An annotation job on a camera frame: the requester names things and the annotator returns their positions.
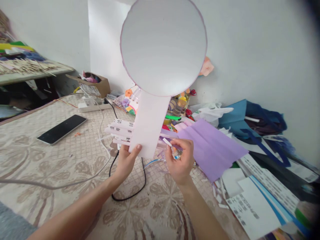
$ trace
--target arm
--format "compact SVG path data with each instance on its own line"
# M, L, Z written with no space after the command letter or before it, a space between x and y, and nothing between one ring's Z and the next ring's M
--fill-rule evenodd
M172 150L168 146L166 160L169 172L182 192L198 239L229 239L200 195L190 176L194 163L193 142L186 139L174 139L171 141L171 144L179 145L183 149L180 159L175 160L172 157Z
M122 145L115 173L101 185L46 222L28 240L80 239L92 224L102 205L131 173L141 148L141 145L136 146L130 154L128 152L129 147Z

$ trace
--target cardboard box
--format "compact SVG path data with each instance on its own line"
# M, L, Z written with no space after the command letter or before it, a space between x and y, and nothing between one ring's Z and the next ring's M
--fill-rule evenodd
M70 76L66 74L68 78L71 78L73 80L76 80L79 82L80 87L82 87L87 93L96 96L98 98L105 98L107 94L111 93L109 81L107 78L104 78L102 76L99 76L97 74L86 72L86 74L93 74L95 76L98 76L101 79L101 82L99 83L90 83L85 80L82 80L80 77Z

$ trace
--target black cable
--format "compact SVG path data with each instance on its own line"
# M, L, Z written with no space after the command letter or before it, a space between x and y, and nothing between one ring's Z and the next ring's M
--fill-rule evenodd
M113 108L114 115L116 115L116 118L118 118L117 114L116 114L116 111L114 110L113 105L107 100L107 98L105 98L104 100L111 105L111 107Z
M111 164L111 166L110 166L109 177L111 176L111 168L112 168L114 162L116 161L118 155L119 155L119 151L117 152L117 155L116 155L116 157L114 158L114 160L113 160L113 162L112 162L112 164ZM132 196L127 197L127 198L124 198L124 199L117 199L117 198L115 198L114 195L112 194L111 197L112 197L113 200L115 200L116 202L122 202L122 201L128 200L128 199L134 197L135 195L137 195L139 192L141 192L142 189L146 186L147 176L146 176L146 170L144 169L144 165L143 165L143 158L141 158L141 162L142 162L142 167L143 167L143 172L144 172L144 185L143 185L143 187L142 187L138 192L136 192L135 194L133 194Z

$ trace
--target white cable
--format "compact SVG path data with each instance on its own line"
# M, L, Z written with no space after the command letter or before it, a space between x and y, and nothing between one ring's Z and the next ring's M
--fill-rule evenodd
M90 96L85 90L83 90L83 88L81 88L82 91L84 93L86 93L88 96ZM39 186L39 187L43 187L43 188L46 188L46 189L49 189L49 190L57 190L57 189L61 189L61 188L66 188L66 187L70 187L70 186L73 186L73 185L76 185L76 184L80 184L80 183L83 183L83 182L86 182L86 181L89 181L93 178L95 178L96 176L99 175L99 173L107 166L108 162L110 161L111 159L111 155L108 151L108 149L106 148L106 146L103 144L102 142L102 139L101 139L101 126L102 126L102 122L104 120L104 115L103 115L103 112L99 106L99 104L97 103L97 101L92 98L94 100L94 102L98 105L99 107L99 110L102 114L102 119L101 119L101 122L100 122L100 126L99 126L99 139L100 139L100 143L101 145L104 147L104 149L107 151L108 155L109 155L109 159L107 160L107 162L104 164L104 166L96 173L96 175L88 178L88 179L84 179L84 180L81 180L81 181L78 181L78 182L75 182L75 183L70 183L70 184L66 184L66 185L63 185L63 186L58 186L58 187L52 187L52 186L49 186L49 185L46 185L46 184L42 184L42 183L39 183L39 182L33 182L33 181L26 181L26 180L15 180L15 179L0 179L0 183L5 183L5 184L9 184L9 183L16 183L16 184L29 184L29 185L35 185L35 186Z

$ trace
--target red object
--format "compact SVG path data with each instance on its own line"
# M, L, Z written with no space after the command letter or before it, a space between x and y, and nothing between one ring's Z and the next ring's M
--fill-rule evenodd
M197 95L196 90L192 89L192 90L190 91L190 95L191 95L191 96L196 96L196 95Z
M165 130L170 131L170 129L167 127L167 125L162 125L162 128L165 129Z
M192 111L190 109L186 109L186 115L190 116L192 114Z
M192 121L195 122L194 118L190 115L190 116L187 116L187 118L190 118Z

